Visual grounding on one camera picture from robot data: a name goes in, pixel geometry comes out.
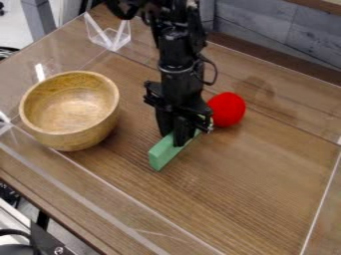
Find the gray wall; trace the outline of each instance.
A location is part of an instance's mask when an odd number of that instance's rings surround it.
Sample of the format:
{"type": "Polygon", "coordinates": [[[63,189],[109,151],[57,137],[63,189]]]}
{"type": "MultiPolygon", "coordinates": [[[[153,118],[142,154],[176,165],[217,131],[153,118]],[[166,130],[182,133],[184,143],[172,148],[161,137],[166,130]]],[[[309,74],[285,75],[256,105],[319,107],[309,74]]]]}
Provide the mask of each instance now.
{"type": "Polygon", "coordinates": [[[284,0],[209,2],[216,2],[214,30],[341,68],[341,16],[284,0]]]}

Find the green foam block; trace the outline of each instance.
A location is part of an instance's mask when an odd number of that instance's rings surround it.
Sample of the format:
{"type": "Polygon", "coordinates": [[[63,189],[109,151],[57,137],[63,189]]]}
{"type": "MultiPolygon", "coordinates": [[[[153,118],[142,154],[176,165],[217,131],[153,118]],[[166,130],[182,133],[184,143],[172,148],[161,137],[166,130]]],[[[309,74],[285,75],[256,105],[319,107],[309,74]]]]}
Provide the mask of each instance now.
{"type": "Polygon", "coordinates": [[[184,147],[173,146],[173,133],[170,133],[165,138],[155,144],[155,146],[149,151],[150,156],[150,165],[155,171],[161,171],[163,167],[169,164],[177,154],[184,150],[188,144],[193,139],[186,143],[184,147]]]}

